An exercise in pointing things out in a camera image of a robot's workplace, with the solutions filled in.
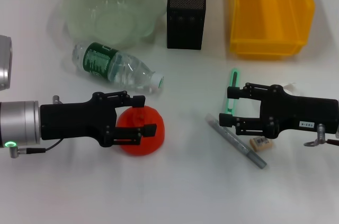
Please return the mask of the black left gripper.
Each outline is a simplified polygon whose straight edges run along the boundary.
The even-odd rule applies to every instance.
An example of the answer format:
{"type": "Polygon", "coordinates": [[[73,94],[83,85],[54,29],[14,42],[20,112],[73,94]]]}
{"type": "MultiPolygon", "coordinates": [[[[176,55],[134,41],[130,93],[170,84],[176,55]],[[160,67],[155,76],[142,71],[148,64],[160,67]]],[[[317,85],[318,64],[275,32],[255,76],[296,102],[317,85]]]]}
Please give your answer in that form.
{"type": "Polygon", "coordinates": [[[95,92],[82,103],[40,106],[42,140],[90,137],[101,147],[140,145],[142,137],[153,137],[156,124],[142,127],[115,127],[118,107],[144,107],[144,95],[130,96],[127,91],[95,92]]]}

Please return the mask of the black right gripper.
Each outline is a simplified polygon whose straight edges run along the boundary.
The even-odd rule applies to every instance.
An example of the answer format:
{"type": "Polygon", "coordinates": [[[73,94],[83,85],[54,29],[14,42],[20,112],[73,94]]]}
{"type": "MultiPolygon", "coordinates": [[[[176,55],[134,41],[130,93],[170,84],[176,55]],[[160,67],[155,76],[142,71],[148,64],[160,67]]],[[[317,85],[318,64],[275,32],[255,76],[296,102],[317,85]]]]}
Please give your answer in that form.
{"type": "Polygon", "coordinates": [[[337,133],[339,101],[327,98],[294,96],[280,85],[246,83],[243,88],[229,86],[229,99],[246,98],[261,101],[260,118],[242,118],[219,114],[222,127],[235,127],[238,136],[265,136],[276,139],[285,130],[317,131],[322,124],[325,132],[337,133]]]}

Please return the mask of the green utility knife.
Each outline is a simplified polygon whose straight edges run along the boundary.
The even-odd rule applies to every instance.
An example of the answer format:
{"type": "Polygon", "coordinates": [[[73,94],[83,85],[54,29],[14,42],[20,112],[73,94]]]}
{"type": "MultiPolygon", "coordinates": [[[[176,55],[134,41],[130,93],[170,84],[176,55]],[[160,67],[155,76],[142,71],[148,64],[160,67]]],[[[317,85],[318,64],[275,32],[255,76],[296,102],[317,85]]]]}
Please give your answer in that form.
{"type": "Polygon", "coordinates": [[[240,79],[240,71],[237,68],[233,68],[230,71],[229,84],[226,87],[226,91],[225,91],[225,98],[224,98],[224,103],[223,103],[223,111],[225,114],[234,115],[235,113],[237,100],[228,98],[227,89],[229,86],[239,87],[239,79],[240,79]]]}

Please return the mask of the red orange fruit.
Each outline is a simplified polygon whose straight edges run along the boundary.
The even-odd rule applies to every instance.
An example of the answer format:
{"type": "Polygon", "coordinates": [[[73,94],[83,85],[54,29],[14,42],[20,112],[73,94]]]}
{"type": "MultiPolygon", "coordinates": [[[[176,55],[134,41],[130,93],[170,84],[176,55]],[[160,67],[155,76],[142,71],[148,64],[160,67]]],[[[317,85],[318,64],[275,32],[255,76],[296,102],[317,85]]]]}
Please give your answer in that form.
{"type": "Polygon", "coordinates": [[[159,149],[165,139],[165,126],[161,115],[152,107],[141,108],[130,107],[126,109],[118,118],[119,127],[142,127],[146,124],[156,124],[155,136],[142,137],[140,145],[122,145],[120,148],[132,156],[145,156],[159,149]]]}

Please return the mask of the grey marker pen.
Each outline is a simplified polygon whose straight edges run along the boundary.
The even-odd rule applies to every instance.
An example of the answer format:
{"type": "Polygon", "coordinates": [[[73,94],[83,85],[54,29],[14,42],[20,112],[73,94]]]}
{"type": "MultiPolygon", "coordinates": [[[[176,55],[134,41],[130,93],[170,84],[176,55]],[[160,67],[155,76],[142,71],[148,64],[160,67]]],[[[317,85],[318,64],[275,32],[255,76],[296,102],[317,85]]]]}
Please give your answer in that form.
{"type": "Polygon", "coordinates": [[[227,142],[229,142],[234,148],[236,148],[242,155],[247,157],[258,168],[264,169],[267,163],[253,150],[250,149],[243,141],[241,141],[234,133],[232,133],[226,127],[222,127],[219,121],[211,114],[207,114],[205,120],[209,126],[211,126],[217,133],[219,133],[227,142]]]}

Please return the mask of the beige eraser with barcode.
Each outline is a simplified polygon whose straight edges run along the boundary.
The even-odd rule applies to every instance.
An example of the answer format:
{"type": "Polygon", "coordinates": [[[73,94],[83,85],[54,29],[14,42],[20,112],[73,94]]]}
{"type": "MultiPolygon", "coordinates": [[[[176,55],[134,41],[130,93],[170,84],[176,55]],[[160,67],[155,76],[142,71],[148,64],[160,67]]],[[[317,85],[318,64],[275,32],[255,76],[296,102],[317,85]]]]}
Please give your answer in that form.
{"type": "Polygon", "coordinates": [[[273,142],[264,136],[255,137],[249,140],[255,152],[264,151],[273,147],[273,142]]]}

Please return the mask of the white paper ball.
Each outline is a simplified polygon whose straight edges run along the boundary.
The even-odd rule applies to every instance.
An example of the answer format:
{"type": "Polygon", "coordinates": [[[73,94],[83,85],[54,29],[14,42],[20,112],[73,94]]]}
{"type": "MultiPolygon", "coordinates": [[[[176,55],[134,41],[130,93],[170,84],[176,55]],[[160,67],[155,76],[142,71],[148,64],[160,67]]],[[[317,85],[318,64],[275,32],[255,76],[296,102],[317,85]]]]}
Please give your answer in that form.
{"type": "Polygon", "coordinates": [[[293,83],[283,83],[282,87],[284,91],[293,96],[304,96],[304,92],[301,87],[298,86],[295,82],[293,83]]]}

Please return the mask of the clear bottle green label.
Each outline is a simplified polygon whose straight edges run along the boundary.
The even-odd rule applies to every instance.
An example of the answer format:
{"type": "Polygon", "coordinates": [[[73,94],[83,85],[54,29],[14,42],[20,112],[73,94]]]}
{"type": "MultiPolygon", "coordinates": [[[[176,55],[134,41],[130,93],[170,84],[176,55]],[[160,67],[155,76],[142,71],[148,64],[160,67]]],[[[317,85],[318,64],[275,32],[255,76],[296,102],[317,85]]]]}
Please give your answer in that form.
{"type": "Polygon", "coordinates": [[[97,42],[79,42],[72,52],[74,65],[108,81],[115,88],[157,93],[164,76],[152,71],[139,58],[97,42]]]}

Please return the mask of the translucent wavy fruit plate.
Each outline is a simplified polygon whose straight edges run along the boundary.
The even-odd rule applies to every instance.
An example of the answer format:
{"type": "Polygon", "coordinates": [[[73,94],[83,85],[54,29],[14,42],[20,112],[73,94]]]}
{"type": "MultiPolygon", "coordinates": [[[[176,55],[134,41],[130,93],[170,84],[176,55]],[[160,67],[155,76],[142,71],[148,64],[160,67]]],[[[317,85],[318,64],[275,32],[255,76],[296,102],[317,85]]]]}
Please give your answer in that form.
{"type": "Polygon", "coordinates": [[[163,0],[63,0],[61,11],[75,41],[124,48],[152,35],[166,6],[163,0]]]}

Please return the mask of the black mesh pen holder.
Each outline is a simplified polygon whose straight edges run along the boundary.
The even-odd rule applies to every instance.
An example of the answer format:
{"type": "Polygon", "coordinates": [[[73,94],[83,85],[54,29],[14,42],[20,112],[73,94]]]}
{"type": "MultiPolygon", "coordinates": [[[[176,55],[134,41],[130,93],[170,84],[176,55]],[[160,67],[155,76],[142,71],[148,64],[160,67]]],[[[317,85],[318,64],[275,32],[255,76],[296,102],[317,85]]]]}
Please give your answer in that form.
{"type": "Polygon", "coordinates": [[[167,47],[200,50],[206,0],[167,0],[167,47]]]}

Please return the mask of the yellow plastic bin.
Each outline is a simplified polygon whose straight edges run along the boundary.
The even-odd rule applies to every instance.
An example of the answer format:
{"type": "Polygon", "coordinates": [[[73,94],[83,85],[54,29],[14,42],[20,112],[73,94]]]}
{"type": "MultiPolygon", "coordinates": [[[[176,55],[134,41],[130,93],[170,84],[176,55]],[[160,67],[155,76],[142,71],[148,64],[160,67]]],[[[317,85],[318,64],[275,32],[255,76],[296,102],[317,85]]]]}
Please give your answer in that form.
{"type": "Polygon", "coordinates": [[[228,0],[229,47],[247,59],[282,59],[308,42],[314,0],[228,0]]]}

